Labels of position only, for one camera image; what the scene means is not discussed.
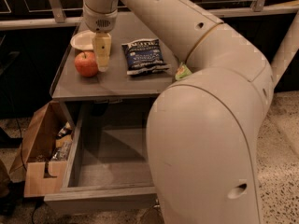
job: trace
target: gray tabletop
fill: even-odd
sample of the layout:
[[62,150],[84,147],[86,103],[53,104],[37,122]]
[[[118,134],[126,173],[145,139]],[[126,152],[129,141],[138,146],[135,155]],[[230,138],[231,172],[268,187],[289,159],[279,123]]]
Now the gray tabletop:
[[[87,30],[84,22],[78,31]],[[140,38],[156,38],[156,35],[132,12],[120,12],[116,26],[111,31],[112,46],[109,68],[95,77],[82,77],[74,65],[80,50],[72,48],[65,61],[64,69],[53,87],[52,98],[58,101],[84,101],[129,97],[150,97],[161,93],[175,80],[178,61],[171,50],[160,41],[161,51],[171,69],[161,74],[131,77],[126,74],[127,62],[121,44]]]

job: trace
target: red apple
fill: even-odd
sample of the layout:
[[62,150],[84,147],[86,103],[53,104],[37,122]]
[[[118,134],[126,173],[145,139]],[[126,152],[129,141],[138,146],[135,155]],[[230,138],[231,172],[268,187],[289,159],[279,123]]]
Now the red apple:
[[92,51],[82,51],[75,57],[75,67],[84,77],[94,77],[98,73],[95,55]]

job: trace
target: box flap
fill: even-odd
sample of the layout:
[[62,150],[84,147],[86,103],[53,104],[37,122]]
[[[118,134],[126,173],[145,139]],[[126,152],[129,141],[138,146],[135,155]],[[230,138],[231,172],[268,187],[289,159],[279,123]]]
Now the box flap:
[[50,156],[55,145],[55,136],[66,123],[58,102],[49,102],[38,109],[26,130],[16,158],[9,172],[15,172],[38,154]]

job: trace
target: speckled floor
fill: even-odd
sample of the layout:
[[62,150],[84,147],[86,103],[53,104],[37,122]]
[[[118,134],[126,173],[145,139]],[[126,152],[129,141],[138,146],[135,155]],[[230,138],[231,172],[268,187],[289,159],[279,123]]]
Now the speckled floor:
[[[20,119],[25,132],[30,119]],[[15,120],[2,119],[0,127],[10,136],[20,136]],[[263,201],[264,223],[299,223],[299,91],[275,94],[260,130],[257,146],[258,177]],[[9,169],[15,148],[0,148],[0,159]],[[18,181],[20,174],[12,176]],[[1,217],[0,224],[33,223],[35,200],[19,203],[12,217]],[[101,212],[91,215],[59,216],[45,204],[34,213],[34,223],[162,224],[156,209],[129,212]]]

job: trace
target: cabinet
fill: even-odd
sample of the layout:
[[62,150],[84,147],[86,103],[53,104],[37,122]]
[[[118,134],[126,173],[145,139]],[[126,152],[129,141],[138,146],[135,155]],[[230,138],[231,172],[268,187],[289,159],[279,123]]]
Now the cabinet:
[[[78,31],[87,27],[83,22]],[[121,44],[156,35],[132,12],[120,12],[111,32],[109,68],[96,77],[78,74],[71,49],[51,90],[75,128],[61,192],[45,202],[60,213],[125,210],[155,205],[156,194],[147,163],[145,128],[154,99],[174,81],[178,61],[161,41],[162,74],[126,75]]]

